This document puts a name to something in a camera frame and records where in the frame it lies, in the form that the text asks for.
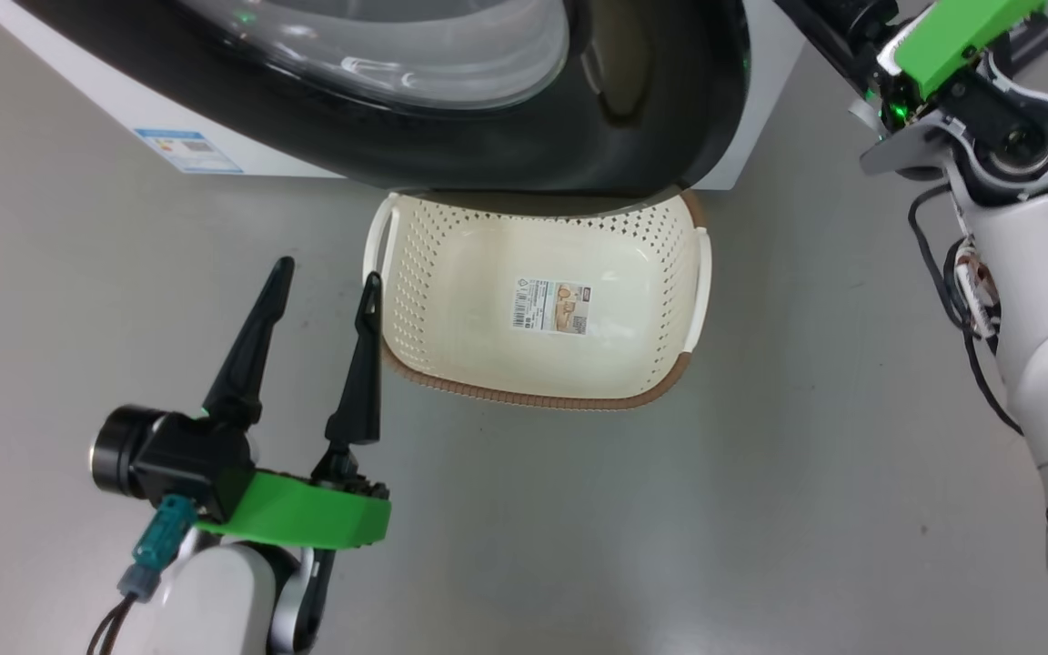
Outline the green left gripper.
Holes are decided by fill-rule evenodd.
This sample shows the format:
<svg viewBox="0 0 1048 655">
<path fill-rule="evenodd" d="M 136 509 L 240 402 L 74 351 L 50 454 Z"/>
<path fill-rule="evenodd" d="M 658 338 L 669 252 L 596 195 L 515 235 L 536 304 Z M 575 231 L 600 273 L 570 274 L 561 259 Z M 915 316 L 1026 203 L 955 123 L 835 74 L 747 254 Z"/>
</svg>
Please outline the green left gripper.
<svg viewBox="0 0 1048 655">
<path fill-rule="evenodd" d="M 275 324 L 286 314 L 294 279 L 294 258 L 280 257 L 257 296 L 215 381 L 203 410 L 215 420 L 241 428 L 262 414 L 259 390 L 265 381 Z M 201 519 L 208 534 L 249 540 L 265 546 L 346 550 L 385 539 L 392 514 L 389 489 L 358 473 L 352 445 L 381 439 L 383 278 L 367 272 L 354 320 L 355 348 L 336 411 L 326 423 L 332 447 L 309 478 L 257 470 L 248 489 L 224 522 Z"/>
</svg>

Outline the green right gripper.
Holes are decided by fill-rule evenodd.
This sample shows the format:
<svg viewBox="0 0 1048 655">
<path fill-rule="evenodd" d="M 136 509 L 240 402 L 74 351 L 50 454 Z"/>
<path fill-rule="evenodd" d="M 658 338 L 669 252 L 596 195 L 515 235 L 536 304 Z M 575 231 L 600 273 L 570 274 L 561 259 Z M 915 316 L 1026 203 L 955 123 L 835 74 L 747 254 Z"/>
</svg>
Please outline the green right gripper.
<svg viewBox="0 0 1048 655">
<path fill-rule="evenodd" d="M 774 0 L 860 99 L 869 126 L 937 111 L 962 126 L 1040 126 L 1039 100 L 1011 88 L 997 56 L 1019 26 L 1047 25 L 1048 0 L 934 0 L 899 21 L 898 0 Z"/>
</svg>

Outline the black glass washing machine door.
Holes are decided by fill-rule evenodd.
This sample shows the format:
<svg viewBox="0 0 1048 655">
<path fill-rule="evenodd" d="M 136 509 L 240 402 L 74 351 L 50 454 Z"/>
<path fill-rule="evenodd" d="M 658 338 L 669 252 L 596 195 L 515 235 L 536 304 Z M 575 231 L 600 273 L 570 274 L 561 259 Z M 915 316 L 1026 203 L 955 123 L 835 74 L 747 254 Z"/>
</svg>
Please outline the black glass washing machine door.
<svg viewBox="0 0 1048 655">
<path fill-rule="evenodd" d="M 379 189 L 645 199 L 750 87 L 741 0 L 9 0 L 209 121 Z"/>
</svg>

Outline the white washing machine body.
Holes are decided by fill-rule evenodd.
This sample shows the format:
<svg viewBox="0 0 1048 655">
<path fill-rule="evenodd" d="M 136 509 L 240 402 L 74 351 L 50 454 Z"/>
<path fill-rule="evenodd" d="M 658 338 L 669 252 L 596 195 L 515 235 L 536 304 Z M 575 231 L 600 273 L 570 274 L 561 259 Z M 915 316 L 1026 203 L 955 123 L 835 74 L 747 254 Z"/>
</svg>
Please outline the white washing machine body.
<svg viewBox="0 0 1048 655">
<path fill-rule="evenodd" d="M 749 93 L 732 145 L 694 189 L 723 191 L 736 185 L 801 54 L 799 30 L 772 0 L 743 0 L 743 5 L 751 42 Z M 245 176 L 339 177 L 332 170 L 300 161 L 166 99 L 88 54 L 14 0 L 0 0 L 0 26 L 136 137 L 135 128 L 196 130 L 241 166 Z"/>
</svg>

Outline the cream perforated laundry basket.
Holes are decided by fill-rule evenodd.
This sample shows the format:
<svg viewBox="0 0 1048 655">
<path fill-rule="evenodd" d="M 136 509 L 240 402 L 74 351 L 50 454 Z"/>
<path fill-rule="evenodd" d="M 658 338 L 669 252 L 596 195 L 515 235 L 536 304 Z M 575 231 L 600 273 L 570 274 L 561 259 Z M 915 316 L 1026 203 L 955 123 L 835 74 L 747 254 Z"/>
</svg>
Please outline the cream perforated laundry basket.
<svg viewBox="0 0 1048 655">
<path fill-rule="evenodd" d="M 712 252 L 691 192 L 558 218 L 391 194 L 371 221 L 363 272 L 383 276 L 383 358 L 408 380 L 506 405 L 623 411 L 686 372 Z M 515 330 L 517 278 L 593 287 L 587 335 Z"/>
</svg>

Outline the printed basket label sticker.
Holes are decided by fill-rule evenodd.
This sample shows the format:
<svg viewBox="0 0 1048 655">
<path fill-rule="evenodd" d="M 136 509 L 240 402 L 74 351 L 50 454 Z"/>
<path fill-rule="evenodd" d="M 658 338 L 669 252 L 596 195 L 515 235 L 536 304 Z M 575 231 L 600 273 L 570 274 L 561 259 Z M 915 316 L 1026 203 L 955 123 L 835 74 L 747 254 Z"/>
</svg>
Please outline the printed basket label sticker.
<svg viewBox="0 0 1048 655">
<path fill-rule="evenodd" d="M 593 287 L 553 279 L 517 278 L 510 324 L 515 330 L 588 333 Z"/>
</svg>

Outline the blue energy label sticker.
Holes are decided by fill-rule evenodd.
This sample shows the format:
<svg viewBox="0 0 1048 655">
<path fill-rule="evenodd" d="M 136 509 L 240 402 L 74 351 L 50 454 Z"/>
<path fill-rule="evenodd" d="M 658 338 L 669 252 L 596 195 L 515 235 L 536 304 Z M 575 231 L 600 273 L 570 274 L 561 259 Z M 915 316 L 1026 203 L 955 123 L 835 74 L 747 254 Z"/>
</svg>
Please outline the blue energy label sticker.
<svg viewBox="0 0 1048 655">
<path fill-rule="evenodd" d="M 134 133 L 180 173 L 244 175 L 241 166 L 196 130 L 135 128 Z"/>
</svg>

